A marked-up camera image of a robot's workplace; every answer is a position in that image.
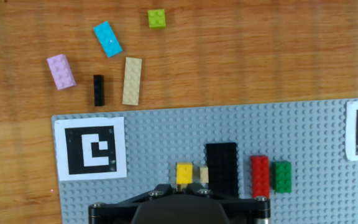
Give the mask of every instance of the yellow lego brick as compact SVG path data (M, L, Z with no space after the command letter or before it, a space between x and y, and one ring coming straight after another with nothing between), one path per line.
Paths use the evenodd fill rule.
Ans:
M200 182L202 184L208 184L208 167L200 166Z
M142 73L142 59L126 58L124 92L122 94L122 104L139 104L140 74Z
M178 162L177 184L191 184L193 182L193 164L190 162Z

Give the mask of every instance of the wood grain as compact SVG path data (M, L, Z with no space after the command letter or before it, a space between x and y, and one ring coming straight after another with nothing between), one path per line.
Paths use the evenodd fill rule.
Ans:
M164 8L165 30L147 10ZM92 28L109 21L124 52ZM58 91L46 58L77 86ZM125 57L143 59L122 105ZM106 106L93 106L93 75ZM0 223L60 223L54 114L358 97L358 0L0 1Z

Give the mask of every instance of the beige lego brick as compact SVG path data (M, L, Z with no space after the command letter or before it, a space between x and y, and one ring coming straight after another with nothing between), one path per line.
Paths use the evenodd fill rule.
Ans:
M208 184L209 182L208 167L206 166L200 166L200 182L202 184Z
M142 73L142 59L126 58L124 93L122 94L122 104L138 105L140 90L140 74Z

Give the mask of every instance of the cyan lego brick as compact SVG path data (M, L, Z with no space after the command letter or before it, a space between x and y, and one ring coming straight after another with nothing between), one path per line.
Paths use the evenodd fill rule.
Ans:
M93 28L94 33L99 39L100 44L103 47L107 57L112 57L119 52L122 52L122 48L119 45L117 37L114 35L108 21L97 25Z
M205 166L205 145L214 142L237 143L240 198L251 198L250 156L291 161L292 192L270 194L272 223L358 223L358 162L344 152L348 101L56 115L52 123L125 117L127 177L59 182L63 223L88 223L91 203L117 203L175 184L177 162Z

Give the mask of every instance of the lime green lego brick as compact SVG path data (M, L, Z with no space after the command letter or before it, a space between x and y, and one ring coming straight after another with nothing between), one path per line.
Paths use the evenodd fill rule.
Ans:
M164 9L149 10L149 27L150 28L165 28L165 10Z
M292 191L291 163L287 161L273 163L274 182L276 193L290 193Z

